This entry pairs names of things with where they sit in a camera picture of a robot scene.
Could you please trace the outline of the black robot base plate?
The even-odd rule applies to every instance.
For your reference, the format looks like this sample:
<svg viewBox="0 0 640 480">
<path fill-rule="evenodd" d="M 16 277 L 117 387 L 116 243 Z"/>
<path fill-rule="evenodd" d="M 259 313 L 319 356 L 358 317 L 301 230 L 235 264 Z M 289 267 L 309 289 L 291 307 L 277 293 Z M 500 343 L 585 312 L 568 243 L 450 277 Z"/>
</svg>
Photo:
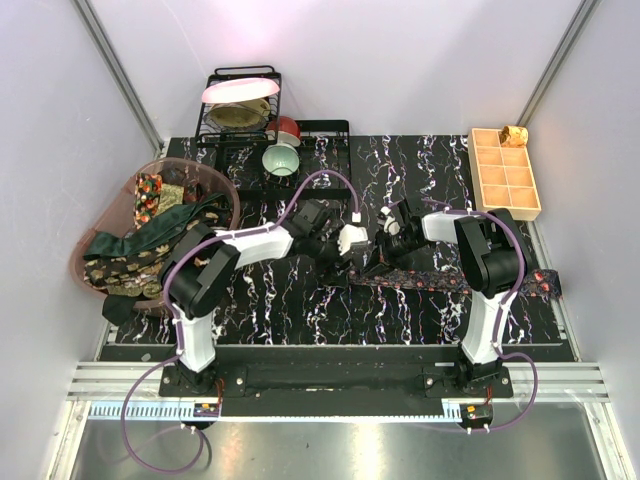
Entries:
<svg viewBox="0 0 640 480">
<path fill-rule="evenodd" d="M 306 421 L 441 415 L 444 400 L 507 400 L 508 370 L 489 387 L 458 389 L 454 346 L 233 346 L 193 374 L 163 369 L 159 394 L 205 400 L 222 396 L 226 417 Z"/>
</svg>

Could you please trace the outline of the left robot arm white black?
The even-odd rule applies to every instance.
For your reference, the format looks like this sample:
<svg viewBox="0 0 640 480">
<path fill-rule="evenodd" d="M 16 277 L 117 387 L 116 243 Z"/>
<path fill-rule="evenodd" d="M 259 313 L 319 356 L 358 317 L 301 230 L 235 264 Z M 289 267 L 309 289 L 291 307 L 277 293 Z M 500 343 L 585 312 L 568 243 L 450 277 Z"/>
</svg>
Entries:
<svg viewBox="0 0 640 480">
<path fill-rule="evenodd" d="M 214 310 L 235 272 L 264 261 L 306 256 L 316 272 L 334 286 L 347 284 L 351 256 L 368 244 L 361 215 L 328 233 L 330 212 L 309 200 L 287 210 L 274 222 L 216 233 L 205 225 L 193 227 L 179 242 L 161 270 L 163 301 L 177 331 L 177 360 L 185 367 L 181 384 L 196 396 L 215 386 L 216 357 L 212 340 Z"/>
</svg>

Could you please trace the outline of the dark floral red-dotted tie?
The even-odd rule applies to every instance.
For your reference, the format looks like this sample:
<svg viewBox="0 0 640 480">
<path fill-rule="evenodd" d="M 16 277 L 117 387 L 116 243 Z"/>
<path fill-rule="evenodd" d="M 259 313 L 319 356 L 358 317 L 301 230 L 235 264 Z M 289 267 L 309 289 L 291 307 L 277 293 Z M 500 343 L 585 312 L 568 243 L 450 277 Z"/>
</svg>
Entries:
<svg viewBox="0 0 640 480">
<path fill-rule="evenodd" d="M 394 270 L 386 275 L 364 277 L 351 272 L 351 284 L 370 287 L 426 290 L 429 292 L 469 294 L 471 287 L 461 272 L 448 271 L 403 271 Z M 536 269 L 528 273 L 519 287 L 519 294 L 526 297 L 558 299 L 562 297 L 559 273 L 551 269 Z"/>
</svg>

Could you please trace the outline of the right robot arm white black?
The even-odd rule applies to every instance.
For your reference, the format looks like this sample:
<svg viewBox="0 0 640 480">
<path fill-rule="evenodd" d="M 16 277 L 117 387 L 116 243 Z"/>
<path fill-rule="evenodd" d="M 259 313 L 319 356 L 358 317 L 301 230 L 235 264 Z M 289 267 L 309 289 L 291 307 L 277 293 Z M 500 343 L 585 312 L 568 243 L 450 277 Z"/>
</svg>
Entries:
<svg viewBox="0 0 640 480">
<path fill-rule="evenodd" d="M 466 396 L 476 396 L 490 383 L 488 368 L 503 359 L 500 341 L 510 306 L 528 270 L 530 255 L 511 212 L 497 208 L 426 213 L 399 204 L 401 220 L 388 213 L 376 233 L 375 248 L 363 269 L 366 278 L 400 268 L 400 260 L 430 243 L 444 242 L 458 249 L 462 274 L 471 289 L 467 332 L 461 341 L 461 360 L 454 384 Z"/>
</svg>

